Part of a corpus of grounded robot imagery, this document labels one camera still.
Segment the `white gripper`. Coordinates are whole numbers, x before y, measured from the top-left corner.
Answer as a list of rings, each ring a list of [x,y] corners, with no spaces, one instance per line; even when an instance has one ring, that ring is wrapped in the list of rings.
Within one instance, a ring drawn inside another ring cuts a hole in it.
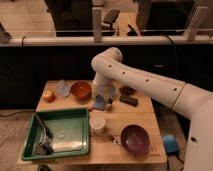
[[[112,82],[105,83],[94,79],[92,82],[92,97],[97,95],[103,96],[105,99],[114,99],[116,96],[116,88]]]

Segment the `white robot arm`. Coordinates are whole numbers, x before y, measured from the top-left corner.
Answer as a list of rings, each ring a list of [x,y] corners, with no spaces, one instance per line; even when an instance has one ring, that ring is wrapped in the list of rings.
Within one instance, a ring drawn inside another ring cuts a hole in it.
[[[91,62],[96,90],[116,80],[173,109],[190,120],[183,171],[213,171],[213,92],[183,81],[128,67],[111,47]]]

